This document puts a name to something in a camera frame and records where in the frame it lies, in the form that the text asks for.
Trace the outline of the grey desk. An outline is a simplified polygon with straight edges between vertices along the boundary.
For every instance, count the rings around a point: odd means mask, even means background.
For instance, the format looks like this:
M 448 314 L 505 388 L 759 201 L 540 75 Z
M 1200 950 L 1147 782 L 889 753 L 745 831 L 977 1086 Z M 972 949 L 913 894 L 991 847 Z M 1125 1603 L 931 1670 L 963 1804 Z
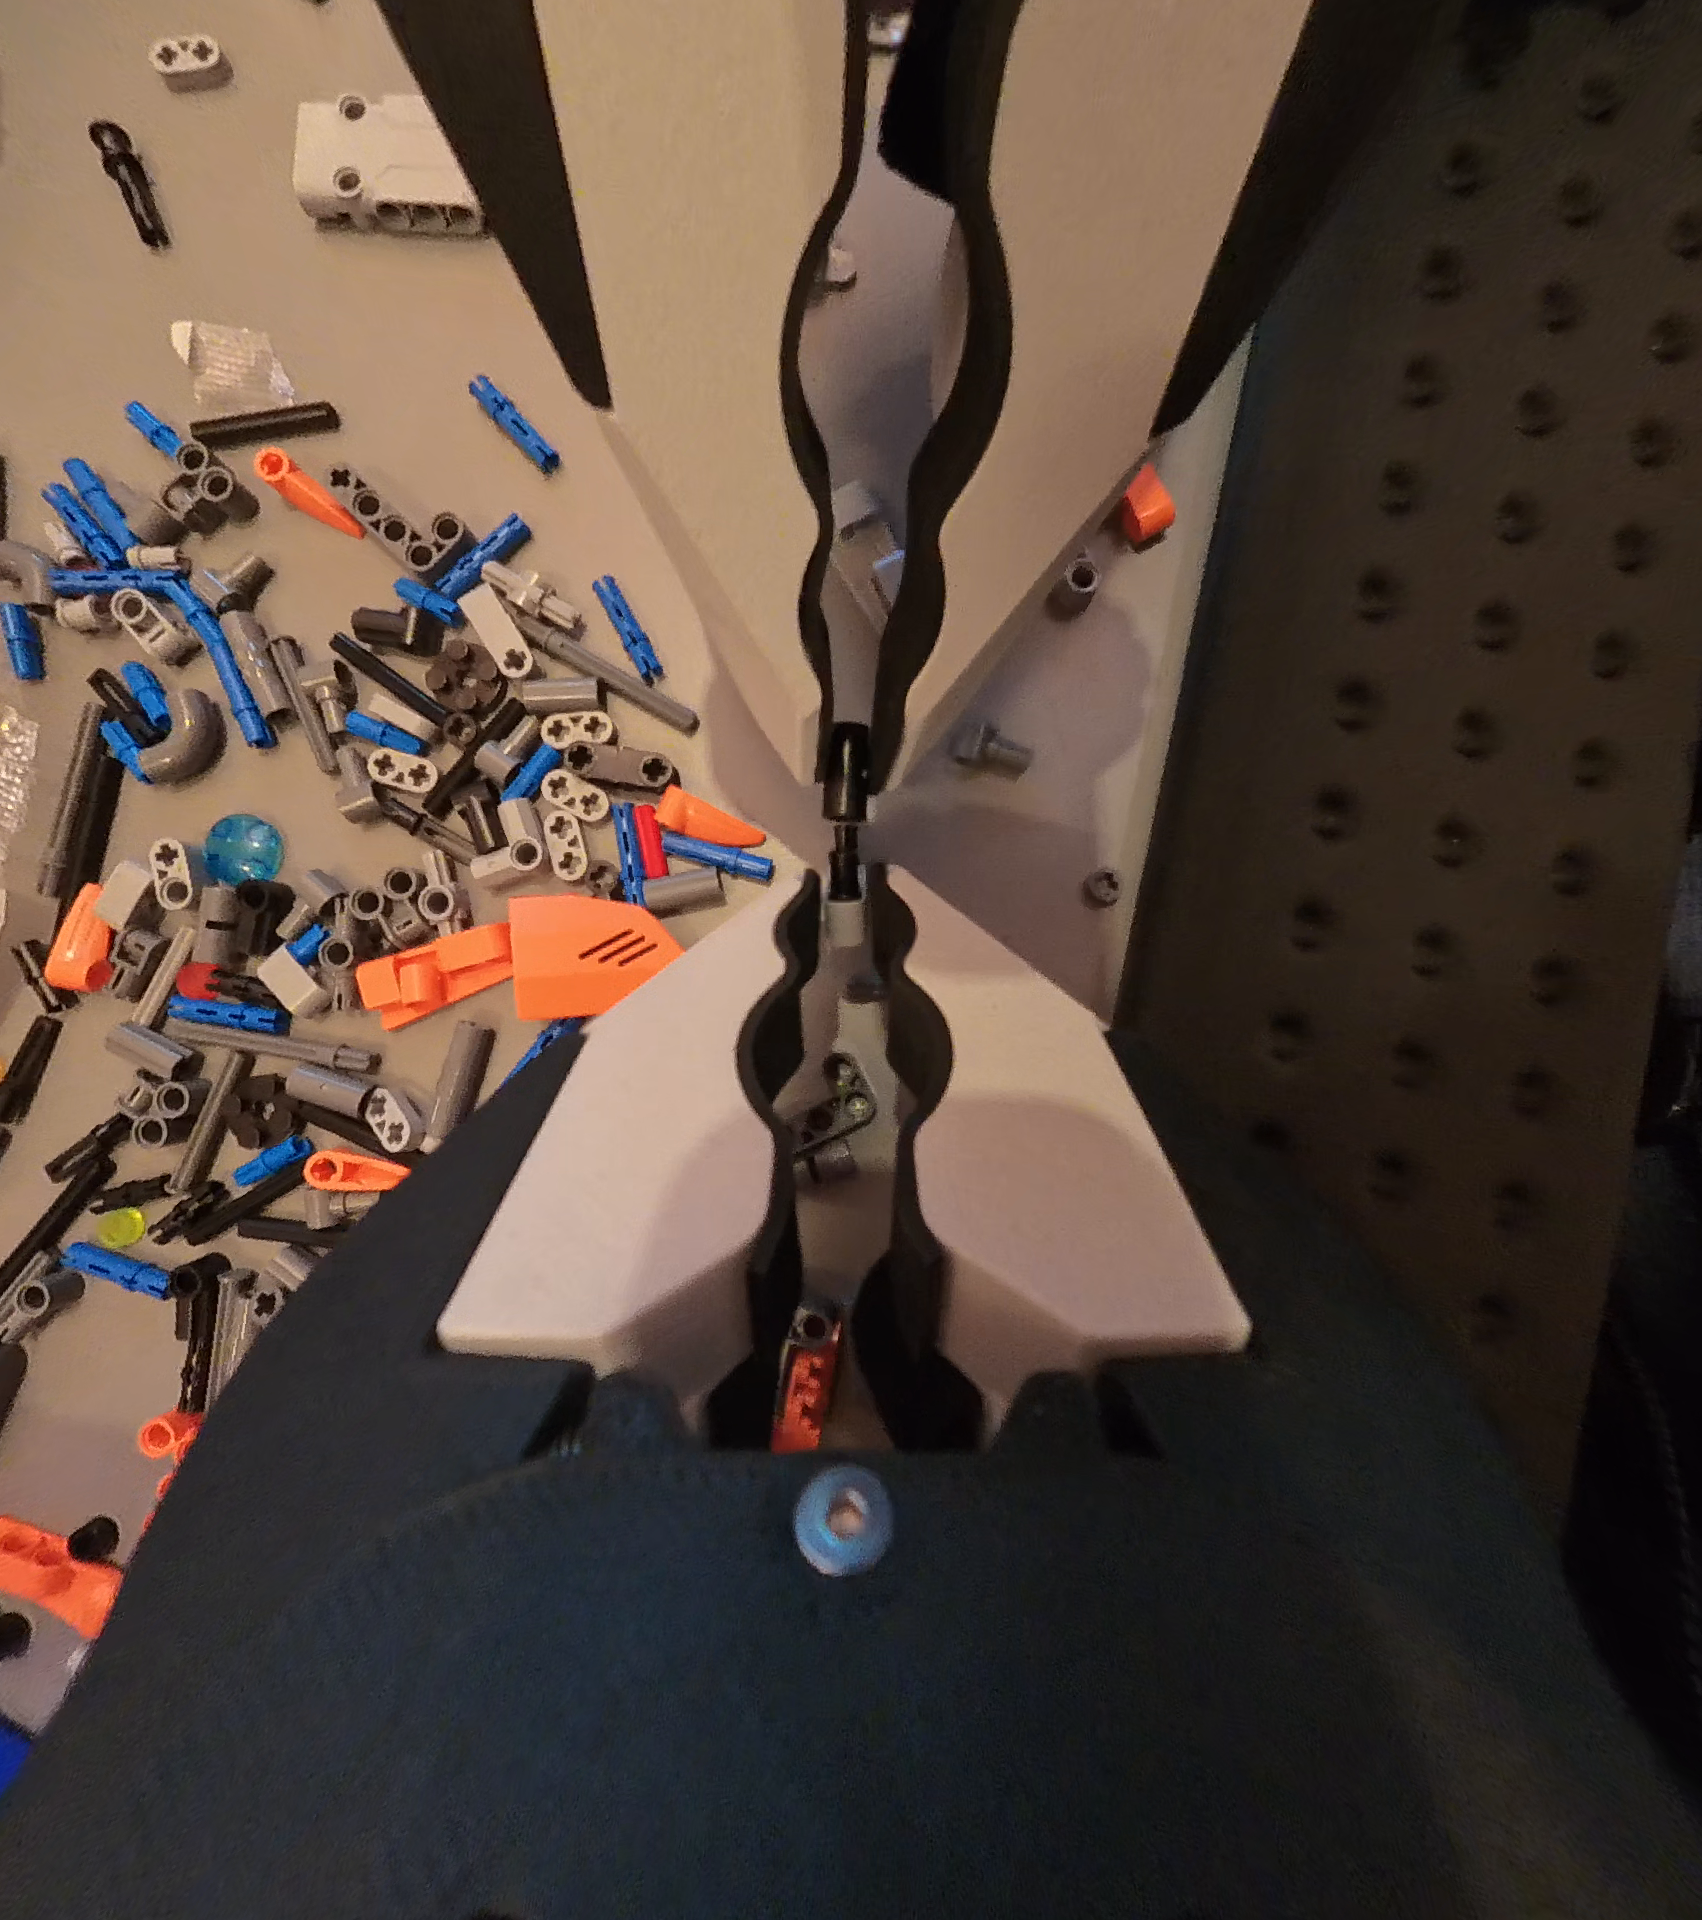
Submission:
M 148 46 L 184 34 L 221 43 L 229 83 L 183 93 L 162 83 Z M 11 540 L 0 547 L 56 558 L 66 542 L 49 494 L 84 466 L 103 484 L 106 509 L 134 521 L 150 547 L 186 557 L 191 571 L 227 571 L 241 558 L 267 565 L 256 621 L 324 661 L 357 612 L 406 612 L 400 587 L 448 587 L 450 565 L 472 561 L 485 537 L 516 518 L 529 534 L 522 567 L 573 608 L 589 648 L 694 713 L 688 725 L 644 726 L 644 735 L 679 743 L 686 785 L 760 829 L 775 859 L 775 877 L 746 884 L 740 905 L 710 918 L 670 918 L 688 940 L 600 1004 L 589 1024 L 549 1044 L 545 1066 L 560 1068 L 560 1044 L 577 1050 L 600 1016 L 759 905 L 775 882 L 815 872 L 822 906 L 828 829 L 819 779 L 794 779 L 745 707 L 615 450 L 608 410 L 577 392 L 486 216 L 478 238 L 384 235 L 316 226 L 297 203 L 299 106 L 389 93 L 429 101 L 378 4 L 0 4 L 0 457 L 12 486 Z M 103 171 L 89 138 L 89 124 L 100 119 L 121 124 L 144 159 L 170 235 L 167 253 L 140 242 Z M 334 405 L 343 429 L 225 450 L 193 443 L 193 421 L 210 414 L 198 413 L 193 372 L 175 354 L 175 323 L 262 331 L 295 383 L 297 405 Z M 872 718 L 872 699 L 858 682 L 865 665 L 824 604 L 837 579 L 833 494 L 840 469 L 838 445 L 821 438 L 830 474 L 822 612 L 833 718 Z M 1147 455 L 1036 600 L 1002 630 L 972 695 Z M 93 676 L 144 656 L 144 646 L 93 634 L 72 615 L 38 617 L 36 627 L 40 662 L 26 666 L 12 661 L 0 621 L 15 701 L 36 729 L 26 824 L 4 878 L 0 1055 L 16 1048 L 40 1009 L 16 953 L 53 943 L 60 928 L 45 872 Z M 924 870 L 924 847 L 940 852 L 946 824 L 977 810 L 937 814 L 908 804 L 897 819 L 898 800 L 913 799 L 913 764 L 964 718 L 972 695 L 901 777 L 870 777 L 878 869 L 907 870 L 996 939 Z M 996 940 L 1105 1024 L 1102 1002 L 1049 976 L 1018 944 Z M 840 1012 L 830 1010 L 815 1026 L 812 996 L 805 986 L 806 1057 L 794 1080 L 812 1079 L 812 1055 L 847 1052 L 885 1082 L 890 1071 L 872 1044 L 889 1014 L 854 1014 L 843 1032 Z M 400 1201 L 432 1203 L 424 1168 L 445 1168 L 478 1147 L 482 1103 L 529 1065 L 538 1035 L 519 999 L 509 984 L 503 996 L 450 1012 L 453 1022 L 498 1022 L 475 1112 L 412 1165 L 299 1288 L 310 1280 L 331 1288 L 347 1280 L 353 1257 L 394 1253 L 406 1218 Z M 22 1216 L 49 1157 L 87 1126 L 89 1107 L 84 1094 L 50 1088 L 34 1104 L 0 1175 L 0 1257 L 16 1245 L 3 1209 Z M 450 1257 L 450 1296 L 501 1203 L 442 1203 L 429 1216 L 424 1250 Z M 137 1440 L 150 1413 L 170 1402 L 177 1374 L 173 1317 L 159 1310 L 159 1330 L 148 1333 L 146 1310 L 148 1300 L 106 1292 L 49 1326 L 31 1357 L 28 1407 L 18 1409 L 18 1433 L 9 1436 L 22 1453 L 0 1463 L 6 1515 L 64 1532 L 77 1515 L 138 1499 L 148 1468 Z M 279 1361 L 286 1350 L 288 1336 L 271 1326 L 250 1354 Z M 256 1367 L 237 1386 L 241 1370 L 242 1363 L 191 1448 L 207 1453 L 210 1442 L 239 1436 L 265 1374 Z M 118 1620 L 130 1619 L 130 1561 L 154 1541 L 150 1525 L 167 1495 L 123 1570 L 111 1610 Z

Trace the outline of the grey flat motor brick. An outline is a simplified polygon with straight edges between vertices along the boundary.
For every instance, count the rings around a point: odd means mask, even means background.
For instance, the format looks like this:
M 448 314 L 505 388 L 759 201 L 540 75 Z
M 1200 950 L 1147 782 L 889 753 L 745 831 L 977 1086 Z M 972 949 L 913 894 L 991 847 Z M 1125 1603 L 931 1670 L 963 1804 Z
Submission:
M 318 228 L 480 238 L 486 221 L 421 94 L 341 94 L 297 108 L 292 193 Z

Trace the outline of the light grey curved panel brick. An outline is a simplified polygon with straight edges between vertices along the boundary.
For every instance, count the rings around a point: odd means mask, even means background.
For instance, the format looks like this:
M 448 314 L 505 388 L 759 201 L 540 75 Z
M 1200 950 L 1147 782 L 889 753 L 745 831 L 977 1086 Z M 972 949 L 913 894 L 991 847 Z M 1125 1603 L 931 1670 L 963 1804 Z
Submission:
M 904 544 L 885 502 L 865 482 L 844 482 L 833 493 L 833 517 L 834 576 L 860 615 L 883 629 L 904 581 Z

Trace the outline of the black brick axle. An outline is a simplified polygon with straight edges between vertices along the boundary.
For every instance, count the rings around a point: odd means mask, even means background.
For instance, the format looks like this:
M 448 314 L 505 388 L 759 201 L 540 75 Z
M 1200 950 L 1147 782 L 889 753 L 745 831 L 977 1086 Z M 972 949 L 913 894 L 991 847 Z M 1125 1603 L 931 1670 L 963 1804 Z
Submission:
M 337 434 L 341 429 L 343 416 L 333 403 L 305 400 L 202 416 L 191 423 L 189 438 L 222 453 Z

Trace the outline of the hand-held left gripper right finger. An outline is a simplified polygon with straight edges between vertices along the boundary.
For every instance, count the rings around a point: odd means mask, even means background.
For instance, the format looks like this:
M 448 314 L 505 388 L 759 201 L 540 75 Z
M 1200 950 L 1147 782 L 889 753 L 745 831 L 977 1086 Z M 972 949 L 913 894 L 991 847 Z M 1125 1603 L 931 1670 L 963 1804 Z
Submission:
M 1041 1377 L 1249 1348 L 1098 1016 L 904 869 L 869 875 L 901 1120 L 858 1368 L 894 1448 L 975 1448 Z

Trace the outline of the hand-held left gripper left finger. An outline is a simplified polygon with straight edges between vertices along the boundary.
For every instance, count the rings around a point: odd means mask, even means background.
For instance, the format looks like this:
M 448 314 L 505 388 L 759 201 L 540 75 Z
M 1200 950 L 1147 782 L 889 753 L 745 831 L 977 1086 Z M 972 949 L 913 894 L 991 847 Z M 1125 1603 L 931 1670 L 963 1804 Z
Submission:
M 636 1373 L 769 1448 L 806 1291 L 794 1140 L 821 881 L 772 882 L 579 1042 L 448 1305 L 454 1354 Z

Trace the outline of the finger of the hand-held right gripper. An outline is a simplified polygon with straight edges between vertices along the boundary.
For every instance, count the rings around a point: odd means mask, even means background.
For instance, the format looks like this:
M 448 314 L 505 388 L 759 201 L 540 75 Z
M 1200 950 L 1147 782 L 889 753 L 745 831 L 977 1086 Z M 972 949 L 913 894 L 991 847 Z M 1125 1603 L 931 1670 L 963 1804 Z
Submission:
M 536 6 L 610 445 L 803 782 L 834 687 L 830 474 L 801 340 L 863 157 L 854 28 L 824 3 Z
M 953 383 L 913 459 L 872 693 L 875 785 L 959 718 L 1152 440 L 1308 4 L 957 4 L 940 191 Z

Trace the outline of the pile of brick parts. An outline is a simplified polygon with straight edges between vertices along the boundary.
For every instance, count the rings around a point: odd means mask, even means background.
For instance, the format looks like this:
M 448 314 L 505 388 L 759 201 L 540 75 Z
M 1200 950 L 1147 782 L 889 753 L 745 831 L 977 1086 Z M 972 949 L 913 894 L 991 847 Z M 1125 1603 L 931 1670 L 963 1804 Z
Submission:
M 0 1723 L 36 1733 L 242 1361 L 318 1263 L 480 1104 L 516 992 L 525 1055 L 589 1026 L 767 884 L 765 833 L 686 782 L 694 720 L 600 658 L 511 518 L 450 585 L 361 611 L 326 658 L 268 634 L 268 565 L 189 567 L 79 464 L 56 557 L 0 544 L 12 661 L 49 615 L 144 648 L 90 676 L 16 956 L 36 1019 L 0 1055 L 0 1177 L 45 1090 L 87 1126 L 0 1257 L 0 1464 L 47 1330 L 106 1292 L 170 1314 L 175 1377 L 132 1502 L 55 1531 L 0 1504 Z

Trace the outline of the black brick pin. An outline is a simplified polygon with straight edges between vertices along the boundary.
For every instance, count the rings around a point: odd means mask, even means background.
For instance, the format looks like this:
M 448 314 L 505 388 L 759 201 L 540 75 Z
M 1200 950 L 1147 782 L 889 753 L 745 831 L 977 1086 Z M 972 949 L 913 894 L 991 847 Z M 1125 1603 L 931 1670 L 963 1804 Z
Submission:
M 138 242 L 153 253 L 168 253 L 173 235 L 134 136 L 117 120 L 100 116 L 87 126 L 87 138 L 99 154 L 103 172 L 115 182 Z
M 824 744 L 821 810 L 833 831 L 833 892 L 858 888 L 863 833 L 870 804 L 870 729 L 866 722 L 834 722 Z

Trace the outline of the grey brick arm with pins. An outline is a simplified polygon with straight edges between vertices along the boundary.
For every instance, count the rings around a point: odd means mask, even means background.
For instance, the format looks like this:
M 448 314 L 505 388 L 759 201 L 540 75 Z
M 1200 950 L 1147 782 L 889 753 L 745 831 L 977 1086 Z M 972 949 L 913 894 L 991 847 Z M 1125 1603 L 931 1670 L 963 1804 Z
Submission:
M 878 1006 L 889 999 L 885 968 L 875 950 L 865 861 L 838 849 L 828 862 L 821 906 L 821 971 L 838 1004 Z

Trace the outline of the clear plastic scrap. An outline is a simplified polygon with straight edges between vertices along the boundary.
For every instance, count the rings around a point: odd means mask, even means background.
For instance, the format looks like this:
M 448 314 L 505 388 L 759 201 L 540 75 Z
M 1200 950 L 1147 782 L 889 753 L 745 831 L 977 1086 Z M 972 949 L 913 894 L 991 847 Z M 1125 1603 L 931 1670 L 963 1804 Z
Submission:
M 168 326 L 168 342 L 193 377 L 201 416 L 258 414 L 297 405 L 295 383 L 262 331 L 177 320 Z

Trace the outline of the dark grey bent holed beam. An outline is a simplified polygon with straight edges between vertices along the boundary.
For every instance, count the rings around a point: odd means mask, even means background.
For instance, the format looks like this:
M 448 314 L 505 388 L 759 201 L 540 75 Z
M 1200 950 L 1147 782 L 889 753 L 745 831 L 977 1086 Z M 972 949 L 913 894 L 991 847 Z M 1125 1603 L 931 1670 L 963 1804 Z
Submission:
M 815 1188 L 833 1188 L 858 1177 L 853 1138 L 875 1125 L 878 1104 L 853 1055 L 830 1052 L 822 1075 L 822 1097 L 791 1120 L 793 1166 Z

